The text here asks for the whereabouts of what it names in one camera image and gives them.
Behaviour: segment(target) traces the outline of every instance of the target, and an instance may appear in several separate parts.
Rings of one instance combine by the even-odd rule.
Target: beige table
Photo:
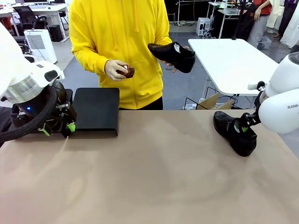
[[[262,125],[254,127],[255,152],[240,157],[212,117],[124,111],[118,138],[30,135],[6,143],[0,223],[297,224],[296,157]]]

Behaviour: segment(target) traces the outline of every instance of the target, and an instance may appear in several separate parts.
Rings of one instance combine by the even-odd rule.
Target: table surface
[[[278,63],[244,40],[190,39],[190,46],[220,93],[257,96],[248,84],[268,83]]]
[[[223,9],[218,10],[218,12],[225,14],[225,15],[239,15],[240,14],[240,10],[238,11],[238,13],[224,13]]]
[[[58,5],[54,5],[54,6],[47,6],[46,8],[32,8],[31,10],[33,12],[55,12],[55,11],[62,10],[67,6],[68,6],[68,4],[58,4]],[[14,12],[15,11],[12,7],[0,9],[0,14],[14,13]]]
[[[240,116],[245,111],[228,111]],[[0,149],[5,224],[297,224],[299,162],[262,125],[238,156],[214,111],[121,111],[119,136],[29,135]]]
[[[212,5],[212,6],[219,6],[222,4],[222,2],[212,2],[212,1],[209,1],[209,4]]]

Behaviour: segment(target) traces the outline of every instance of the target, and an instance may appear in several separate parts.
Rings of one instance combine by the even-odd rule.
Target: yellow hoodie
[[[162,70],[147,45],[171,43],[164,0],[73,0],[70,9],[72,52],[101,87],[120,89],[120,107],[139,109],[162,96]],[[133,78],[113,81],[107,60],[135,68]]]

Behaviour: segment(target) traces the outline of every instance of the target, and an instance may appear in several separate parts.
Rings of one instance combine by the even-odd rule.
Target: black box
[[[78,88],[73,102],[76,132],[96,131],[117,136],[119,103],[118,88]]]
[[[59,25],[49,26],[49,31],[53,42],[61,42],[63,40]]]

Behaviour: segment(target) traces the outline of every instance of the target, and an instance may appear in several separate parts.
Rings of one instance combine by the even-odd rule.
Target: hoodie drawstring
[[[117,44],[117,39],[116,39],[115,27],[114,27],[114,24],[112,22],[111,13],[110,13],[111,12],[110,0],[108,0],[107,2],[108,2],[109,22],[110,22],[110,27],[111,27],[111,31],[112,31],[112,38],[113,38],[113,42],[114,42],[114,50],[118,50],[118,44]]]
[[[132,6],[133,6],[133,14],[134,14],[135,32],[139,32],[138,21],[137,21],[136,0],[132,0]]]
[[[112,22],[111,18],[111,7],[110,7],[110,0],[108,2],[108,16],[109,16],[109,22],[110,22],[110,27],[112,31],[112,38],[114,42],[114,50],[118,50],[118,43],[117,43],[117,38],[116,38],[116,32],[115,32],[115,27]],[[139,32],[139,27],[138,27],[138,20],[137,20],[137,9],[136,9],[136,0],[132,0],[132,7],[133,7],[133,15],[134,15],[134,27],[135,27],[135,32]]]

